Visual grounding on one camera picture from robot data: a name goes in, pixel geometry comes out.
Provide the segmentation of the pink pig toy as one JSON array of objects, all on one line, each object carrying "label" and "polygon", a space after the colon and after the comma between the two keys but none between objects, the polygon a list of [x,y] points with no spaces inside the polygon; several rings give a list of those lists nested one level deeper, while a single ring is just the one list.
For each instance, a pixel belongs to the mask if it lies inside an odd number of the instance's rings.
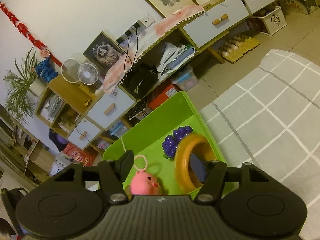
[{"label": "pink pig toy", "polygon": [[163,194],[163,189],[158,179],[151,173],[147,172],[148,161],[147,158],[140,154],[134,157],[134,160],[142,158],[144,160],[144,167],[138,168],[135,164],[133,165],[136,169],[136,174],[131,180],[130,190],[132,195],[152,195],[160,196]]}]

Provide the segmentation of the orange red bucket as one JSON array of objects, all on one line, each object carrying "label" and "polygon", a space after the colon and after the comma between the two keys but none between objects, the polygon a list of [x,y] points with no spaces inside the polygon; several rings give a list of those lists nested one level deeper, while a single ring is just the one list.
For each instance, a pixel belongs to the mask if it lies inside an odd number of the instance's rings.
[{"label": "orange red bucket", "polygon": [[97,157],[97,153],[95,151],[90,152],[87,150],[81,150],[70,142],[62,152],[71,157],[74,161],[81,163],[84,167],[92,166]]}]

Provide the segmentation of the green plastic bin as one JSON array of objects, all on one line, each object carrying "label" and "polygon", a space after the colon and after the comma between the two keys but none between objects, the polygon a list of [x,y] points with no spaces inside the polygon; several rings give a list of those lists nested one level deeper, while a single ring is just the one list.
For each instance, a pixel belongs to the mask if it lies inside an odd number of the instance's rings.
[{"label": "green plastic bin", "polygon": [[194,132],[204,135],[217,159],[226,162],[212,133],[186,92],[176,93],[133,126],[105,150],[103,160],[117,160],[125,150],[132,150],[134,155],[142,154],[148,161],[147,171],[162,182],[164,191],[168,195],[182,194],[174,175],[174,161],[163,157],[162,143],[173,130],[187,125]]}]

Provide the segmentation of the purple toy grapes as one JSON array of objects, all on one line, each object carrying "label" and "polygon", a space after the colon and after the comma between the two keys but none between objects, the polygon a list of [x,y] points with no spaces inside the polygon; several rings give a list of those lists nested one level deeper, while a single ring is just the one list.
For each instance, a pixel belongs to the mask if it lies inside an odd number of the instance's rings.
[{"label": "purple toy grapes", "polygon": [[191,126],[182,126],[173,130],[172,134],[167,135],[162,142],[165,159],[174,159],[180,141],[193,131]]}]

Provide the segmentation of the wooden TV cabinet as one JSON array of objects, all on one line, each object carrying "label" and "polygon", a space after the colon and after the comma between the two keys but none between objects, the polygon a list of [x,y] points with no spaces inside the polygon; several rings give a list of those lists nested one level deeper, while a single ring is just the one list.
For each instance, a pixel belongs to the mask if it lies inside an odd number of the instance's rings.
[{"label": "wooden TV cabinet", "polygon": [[[229,29],[236,24],[275,1],[277,0],[213,0],[205,5],[203,14],[176,29],[191,44],[191,54],[182,53],[179,56],[181,61],[175,62],[174,70],[158,74],[157,82],[144,97],[203,51],[208,50],[217,56],[212,48],[214,42],[228,34]],[[133,67],[144,63],[172,33],[148,51]],[[48,90],[63,100],[57,116],[49,125],[50,130],[82,150],[93,146],[93,140],[118,121],[123,121],[124,115],[140,102],[121,87],[121,83],[122,80],[111,94],[98,92],[97,89],[97,95],[92,99],[59,75],[47,86]]]}]

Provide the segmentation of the grey checked mat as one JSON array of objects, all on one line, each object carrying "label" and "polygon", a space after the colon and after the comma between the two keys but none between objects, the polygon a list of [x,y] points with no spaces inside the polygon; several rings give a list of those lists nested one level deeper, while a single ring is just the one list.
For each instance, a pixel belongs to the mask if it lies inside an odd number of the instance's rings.
[{"label": "grey checked mat", "polygon": [[319,66],[272,49],[201,115],[229,165],[251,162],[302,198],[300,235],[319,239]]}]

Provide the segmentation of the black bag on shelf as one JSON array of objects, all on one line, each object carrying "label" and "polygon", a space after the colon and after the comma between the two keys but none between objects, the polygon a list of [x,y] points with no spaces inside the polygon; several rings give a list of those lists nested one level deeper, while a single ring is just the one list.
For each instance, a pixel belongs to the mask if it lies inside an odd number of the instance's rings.
[{"label": "black bag on shelf", "polygon": [[136,100],[146,96],[147,92],[158,80],[156,66],[142,63],[130,69],[120,84]]}]

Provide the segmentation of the white desk fan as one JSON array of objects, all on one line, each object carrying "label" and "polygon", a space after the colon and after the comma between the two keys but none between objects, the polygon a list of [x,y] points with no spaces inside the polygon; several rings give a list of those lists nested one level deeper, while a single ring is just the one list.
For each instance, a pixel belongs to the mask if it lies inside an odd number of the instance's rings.
[{"label": "white desk fan", "polygon": [[85,85],[94,85],[99,79],[99,69],[90,63],[83,63],[79,66],[77,75]]}]

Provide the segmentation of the clear plastic storage box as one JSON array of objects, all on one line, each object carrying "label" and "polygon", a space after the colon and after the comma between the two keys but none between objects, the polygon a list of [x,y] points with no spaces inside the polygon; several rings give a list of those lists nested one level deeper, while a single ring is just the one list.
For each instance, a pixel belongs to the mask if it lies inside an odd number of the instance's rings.
[{"label": "clear plastic storage box", "polygon": [[199,83],[198,78],[193,72],[193,67],[187,65],[184,69],[177,72],[173,78],[171,78],[171,83],[176,85],[180,90],[188,91]]}]

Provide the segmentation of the potted green plant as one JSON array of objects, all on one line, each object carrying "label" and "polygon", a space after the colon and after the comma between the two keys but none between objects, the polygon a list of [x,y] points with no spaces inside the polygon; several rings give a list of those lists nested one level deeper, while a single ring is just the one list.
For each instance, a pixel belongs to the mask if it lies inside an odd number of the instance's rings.
[{"label": "potted green plant", "polygon": [[16,72],[9,70],[3,78],[8,88],[4,107],[20,124],[28,124],[28,119],[34,117],[36,103],[29,98],[28,94],[36,96],[36,93],[32,91],[31,85],[46,87],[36,74],[35,67],[38,63],[36,51],[31,48],[20,63],[14,62]]}]

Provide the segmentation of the cat framed picture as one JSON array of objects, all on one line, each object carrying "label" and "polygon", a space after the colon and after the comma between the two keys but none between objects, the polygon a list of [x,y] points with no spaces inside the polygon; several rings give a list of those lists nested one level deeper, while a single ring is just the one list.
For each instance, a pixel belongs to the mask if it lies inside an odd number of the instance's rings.
[{"label": "cat framed picture", "polygon": [[93,62],[103,74],[106,74],[124,54],[124,51],[103,31],[93,40],[83,53],[83,55]]}]

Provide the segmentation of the blue Stitch plush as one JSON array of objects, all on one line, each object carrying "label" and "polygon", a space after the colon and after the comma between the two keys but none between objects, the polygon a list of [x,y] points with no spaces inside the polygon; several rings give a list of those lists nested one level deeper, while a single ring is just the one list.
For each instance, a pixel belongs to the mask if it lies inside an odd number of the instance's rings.
[{"label": "blue Stitch plush", "polygon": [[38,78],[44,83],[49,83],[52,79],[58,76],[58,73],[51,66],[50,59],[48,57],[36,65],[35,72]]}]

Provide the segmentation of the egg carton tray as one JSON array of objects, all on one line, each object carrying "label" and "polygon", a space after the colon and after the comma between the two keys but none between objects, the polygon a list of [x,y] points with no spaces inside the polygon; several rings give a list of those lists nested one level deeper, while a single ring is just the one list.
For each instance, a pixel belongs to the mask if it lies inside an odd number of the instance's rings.
[{"label": "egg carton tray", "polygon": [[226,41],[217,49],[217,52],[230,63],[235,63],[259,45],[260,42],[256,38],[239,34]]}]

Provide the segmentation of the pink white table runner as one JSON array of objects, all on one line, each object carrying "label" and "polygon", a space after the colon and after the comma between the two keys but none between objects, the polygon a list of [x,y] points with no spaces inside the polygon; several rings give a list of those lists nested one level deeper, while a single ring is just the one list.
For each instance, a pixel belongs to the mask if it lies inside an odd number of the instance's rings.
[{"label": "pink white table runner", "polygon": [[187,5],[167,16],[156,25],[148,27],[146,34],[139,35],[138,41],[129,46],[129,51],[124,56],[121,56],[109,69],[98,92],[104,91],[106,94],[111,94],[120,81],[124,79],[127,72],[148,51],[177,28],[194,20],[204,12],[205,9],[200,5]]}]

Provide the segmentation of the white storage crate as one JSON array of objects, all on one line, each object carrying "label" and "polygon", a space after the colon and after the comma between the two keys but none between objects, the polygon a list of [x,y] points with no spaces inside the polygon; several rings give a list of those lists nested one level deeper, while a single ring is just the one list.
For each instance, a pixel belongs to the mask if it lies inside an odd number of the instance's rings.
[{"label": "white storage crate", "polygon": [[252,16],[250,20],[252,29],[268,36],[273,36],[287,26],[287,21],[280,6],[273,7],[270,12],[266,12],[263,16]]}]

